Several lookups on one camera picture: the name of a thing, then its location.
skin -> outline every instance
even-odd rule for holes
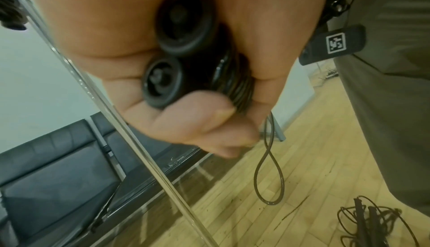
[[[215,92],[196,91],[160,111],[142,98],[141,77],[159,52],[154,19],[163,0],[36,0],[58,47],[102,79],[124,119],[155,139],[200,146],[225,158],[259,140],[324,0],[216,0],[223,23],[256,79],[245,116]]]

person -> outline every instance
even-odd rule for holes
[[[57,45],[102,79],[131,125],[155,139],[236,157],[259,140],[258,127],[325,0],[216,0],[256,79],[246,115],[210,91],[190,93],[163,111],[145,103],[140,79],[159,52],[153,22],[162,1],[36,0]],[[430,216],[430,0],[354,0],[330,26],[355,23],[366,27],[368,42],[335,60],[341,80],[390,191]]]

metal pole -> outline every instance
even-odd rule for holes
[[[140,158],[143,164],[152,173],[155,179],[160,183],[164,191],[169,195],[169,197],[176,204],[178,209],[188,220],[191,226],[196,230],[199,236],[204,240],[209,247],[218,247],[216,241],[212,238],[206,227],[199,221],[197,216],[185,202],[184,198],[176,191],[175,187],[167,179],[166,175],[160,170],[158,165],[146,151],[146,149],[139,142],[137,137],[128,127],[127,123],[122,119],[121,115],[116,111],[116,109],[110,104],[108,99],[103,95],[103,93],[98,89],[97,85],[92,81],[90,76],[81,71],[76,67],[72,61],[65,56],[63,56],[60,51],[54,46],[52,39],[50,38],[47,27],[33,6],[31,0],[21,0],[22,5],[29,15],[29,22],[32,24],[34,29],[38,34],[44,39],[47,45],[55,53],[58,59],[66,67],[69,73],[76,79],[76,81],[81,85],[86,94],[93,100],[93,102],[99,107],[100,111],[109,122],[115,127],[119,134],[125,139],[127,144],[133,149],[135,154]]]

light wood flooring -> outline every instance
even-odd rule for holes
[[[176,187],[221,247],[341,247],[337,211],[365,195],[377,205],[403,210],[422,247],[430,247],[430,218],[407,208],[388,191],[339,80],[316,88],[315,98],[275,142],[272,152],[285,176],[285,196],[276,206],[254,193],[255,167],[263,142],[241,159],[210,157]],[[280,192],[275,166],[267,159],[258,187],[266,199]],[[391,247],[413,247],[401,222]],[[198,247],[204,243],[167,197],[126,228],[108,247]]]

gray pants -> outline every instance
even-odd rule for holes
[[[363,24],[362,52],[335,59],[391,193],[430,217],[430,0],[355,0],[332,29]]]

